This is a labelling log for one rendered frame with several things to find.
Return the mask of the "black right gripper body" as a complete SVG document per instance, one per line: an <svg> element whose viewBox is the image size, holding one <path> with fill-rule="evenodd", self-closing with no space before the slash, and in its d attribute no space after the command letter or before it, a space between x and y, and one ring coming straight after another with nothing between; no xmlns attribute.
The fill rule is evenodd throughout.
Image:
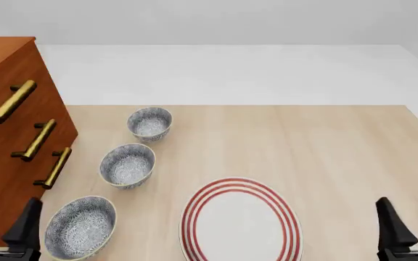
<svg viewBox="0 0 418 261"><path fill-rule="evenodd" d="M377 256L379 261L418 261L418 250L411 251L405 248L402 252L393 252L391 249L380 247Z"/></svg>

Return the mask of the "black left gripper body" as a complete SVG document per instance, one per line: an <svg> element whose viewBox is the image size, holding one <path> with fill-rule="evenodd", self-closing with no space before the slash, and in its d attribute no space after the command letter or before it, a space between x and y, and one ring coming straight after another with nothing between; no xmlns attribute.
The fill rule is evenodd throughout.
<svg viewBox="0 0 418 261"><path fill-rule="evenodd" d="M39 247L0 247L0 261L39 261Z"/></svg>

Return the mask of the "white plate with red rings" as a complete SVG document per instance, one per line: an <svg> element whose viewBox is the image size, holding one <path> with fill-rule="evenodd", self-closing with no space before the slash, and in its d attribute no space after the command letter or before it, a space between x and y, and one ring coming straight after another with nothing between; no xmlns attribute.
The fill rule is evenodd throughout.
<svg viewBox="0 0 418 261"><path fill-rule="evenodd" d="M301 261L300 221L269 186L250 178L211 181L186 203L179 223L186 261Z"/></svg>

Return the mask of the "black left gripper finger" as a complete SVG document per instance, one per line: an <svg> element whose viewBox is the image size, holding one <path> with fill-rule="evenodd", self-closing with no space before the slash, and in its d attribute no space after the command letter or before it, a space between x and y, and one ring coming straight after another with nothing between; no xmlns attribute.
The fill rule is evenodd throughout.
<svg viewBox="0 0 418 261"><path fill-rule="evenodd" d="M40 249L39 223L43 203L32 197L12 227L2 236L8 247Z"/></svg>

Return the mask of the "patterned grey bowl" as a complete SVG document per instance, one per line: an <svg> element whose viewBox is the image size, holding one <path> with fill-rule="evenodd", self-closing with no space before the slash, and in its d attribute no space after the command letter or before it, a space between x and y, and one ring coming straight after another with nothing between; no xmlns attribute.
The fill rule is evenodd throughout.
<svg viewBox="0 0 418 261"><path fill-rule="evenodd" d="M74 199L50 219L44 245L53 260L84 261L107 245L116 223L116 208L109 199L101 196Z"/></svg>
<svg viewBox="0 0 418 261"><path fill-rule="evenodd" d="M141 143L150 143L164 138L171 129L172 114L159 107L136 110L126 121L127 128Z"/></svg>
<svg viewBox="0 0 418 261"><path fill-rule="evenodd" d="M99 175L116 189L134 189L151 177L155 165L155 152L150 147L140 143L124 144L102 158Z"/></svg>

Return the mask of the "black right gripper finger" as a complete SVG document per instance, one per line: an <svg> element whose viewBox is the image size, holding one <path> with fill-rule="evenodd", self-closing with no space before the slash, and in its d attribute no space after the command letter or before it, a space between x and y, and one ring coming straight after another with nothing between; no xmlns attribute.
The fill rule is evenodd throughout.
<svg viewBox="0 0 418 261"><path fill-rule="evenodd" d="M378 249L409 249L418 238L406 227L387 197L376 202L379 221Z"/></svg>

